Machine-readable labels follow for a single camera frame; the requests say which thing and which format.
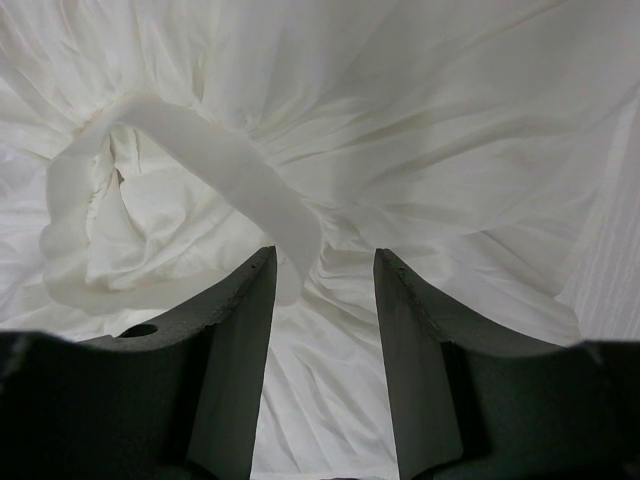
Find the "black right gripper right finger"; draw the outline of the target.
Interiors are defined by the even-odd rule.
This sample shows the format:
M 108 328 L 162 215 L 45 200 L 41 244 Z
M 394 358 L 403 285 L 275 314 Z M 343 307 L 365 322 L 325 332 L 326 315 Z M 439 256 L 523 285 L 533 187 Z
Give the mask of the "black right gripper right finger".
M 638 477 L 637 343 L 517 333 L 388 249 L 373 273 L 401 478 Z

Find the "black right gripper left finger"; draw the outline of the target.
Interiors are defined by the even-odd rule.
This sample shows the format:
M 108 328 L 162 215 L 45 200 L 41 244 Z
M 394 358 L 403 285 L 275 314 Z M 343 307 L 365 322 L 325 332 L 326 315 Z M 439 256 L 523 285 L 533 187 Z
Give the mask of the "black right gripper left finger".
M 119 336 L 1 336 L 5 479 L 246 479 L 277 276 L 264 247 Z

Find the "white skirt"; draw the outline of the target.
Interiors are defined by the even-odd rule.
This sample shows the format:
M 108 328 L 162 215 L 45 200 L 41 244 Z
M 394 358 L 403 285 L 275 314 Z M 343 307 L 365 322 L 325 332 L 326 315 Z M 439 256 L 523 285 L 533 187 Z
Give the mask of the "white skirt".
M 5 1 L 1 326 L 118 335 L 294 238 L 251 475 L 394 479 L 375 251 L 575 342 L 638 99 L 635 1 Z

